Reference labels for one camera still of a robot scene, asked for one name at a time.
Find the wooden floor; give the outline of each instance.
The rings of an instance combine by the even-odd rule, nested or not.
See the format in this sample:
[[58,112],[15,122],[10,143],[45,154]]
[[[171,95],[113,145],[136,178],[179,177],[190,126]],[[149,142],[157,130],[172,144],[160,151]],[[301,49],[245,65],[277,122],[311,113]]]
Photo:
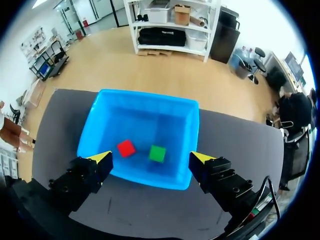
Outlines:
[[[74,43],[67,52],[69,63],[57,78],[46,81],[39,106],[29,111],[24,128],[34,138],[55,89],[98,92],[122,89],[188,98],[199,107],[259,123],[276,98],[266,80],[259,84],[241,80],[226,64],[209,59],[203,63],[192,55],[138,56],[129,28],[115,28]],[[32,153],[20,153],[19,176],[32,177]]]

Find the gray table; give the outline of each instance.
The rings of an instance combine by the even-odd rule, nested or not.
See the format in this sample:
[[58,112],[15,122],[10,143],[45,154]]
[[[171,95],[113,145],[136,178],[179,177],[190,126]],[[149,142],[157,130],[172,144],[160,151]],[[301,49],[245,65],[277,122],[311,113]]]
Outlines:
[[[33,154],[32,176],[48,188],[76,157],[79,139],[96,92],[57,90],[45,110]],[[257,191],[266,175],[277,189],[283,140],[275,128],[201,110],[197,151],[224,156]],[[104,232],[132,237],[207,240],[223,233],[231,218],[192,177],[185,191],[168,190],[108,176],[70,218]]]

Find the black cabinet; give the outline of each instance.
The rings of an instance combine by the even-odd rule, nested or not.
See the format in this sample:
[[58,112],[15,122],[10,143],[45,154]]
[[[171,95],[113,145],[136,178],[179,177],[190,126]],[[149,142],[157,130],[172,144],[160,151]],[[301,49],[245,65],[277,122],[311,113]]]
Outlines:
[[238,16],[227,8],[221,10],[210,51],[213,60],[226,64],[231,57],[240,35]]

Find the red cube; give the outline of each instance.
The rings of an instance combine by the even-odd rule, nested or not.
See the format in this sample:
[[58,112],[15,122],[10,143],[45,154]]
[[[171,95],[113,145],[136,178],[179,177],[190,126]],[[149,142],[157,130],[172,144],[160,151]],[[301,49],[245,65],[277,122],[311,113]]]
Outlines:
[[136,149],[130,140],[125,140],[117,145],[123,158],[129,157],[136,152]]

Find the blue plastic bin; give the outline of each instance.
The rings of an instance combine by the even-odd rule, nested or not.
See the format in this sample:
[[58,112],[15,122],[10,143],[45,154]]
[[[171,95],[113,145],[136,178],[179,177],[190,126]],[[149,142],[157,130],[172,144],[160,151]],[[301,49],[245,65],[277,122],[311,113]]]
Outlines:
[[[111,150],[119,178],[149,186],[189,187],[190,151],[197,150],[199,105],[173,96],[124,90],[101,90],[90,110],[77,155],[83,158]],[[117,145],[129,139],[136,153],[121,157]],[[164,162],[149,159],[152,145],[166,148]]]

